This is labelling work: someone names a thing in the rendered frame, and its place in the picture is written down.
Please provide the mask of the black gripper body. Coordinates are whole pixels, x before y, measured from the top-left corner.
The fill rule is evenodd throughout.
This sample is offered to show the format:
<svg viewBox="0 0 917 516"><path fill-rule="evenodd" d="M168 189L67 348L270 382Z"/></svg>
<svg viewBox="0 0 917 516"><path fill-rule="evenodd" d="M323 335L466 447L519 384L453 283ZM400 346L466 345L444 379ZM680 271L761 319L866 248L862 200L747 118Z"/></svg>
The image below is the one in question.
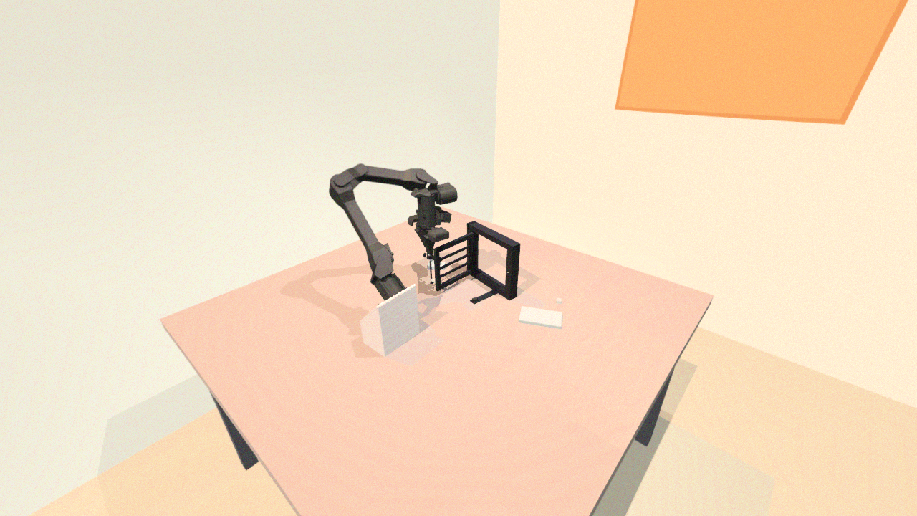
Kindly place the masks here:
<svg viewBox="0 0 917 516"><path fill-rule="evenodd" d="M417 231L427 231L427 237L431 239L432 242L439 242L442 239L449 239L449 232L446 231L442 226L439 228L438 222L436 222L436 214L438 210L436 208L431 210L416 210L416 215L409 216L408 224L413 226L413 223L416 222Z"/></svg>

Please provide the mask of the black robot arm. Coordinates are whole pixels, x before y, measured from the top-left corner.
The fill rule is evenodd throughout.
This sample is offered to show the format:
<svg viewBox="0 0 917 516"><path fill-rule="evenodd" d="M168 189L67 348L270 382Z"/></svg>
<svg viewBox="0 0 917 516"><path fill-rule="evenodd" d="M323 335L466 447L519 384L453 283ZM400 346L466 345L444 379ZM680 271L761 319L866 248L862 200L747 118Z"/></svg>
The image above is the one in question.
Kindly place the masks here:
<svg viewBox="0 0 917 516"><path fill-rule="evenodd" d="M436 222L450 223L451 215L439 205L456 202L456 189L450 183L438 185L438 180L428 174L425 169L411 168L405 171L365 166L359 163L344 172L334 174L330 179L330 197L346 213L350 224L354 226L358 237L366 249L371 271L370 283L375 285L380 296L387 300L399 292L406 290L402 280L393 273L394 253L388 244L381 244L371 226L356 203L353 190L363 181L384 183L384 185L402 186L412 191L411 196L417 197L417 209L431 210L436 208ZM427 183L429 187L426 188ZM392 274L393 273L393 274Z"/></svg>

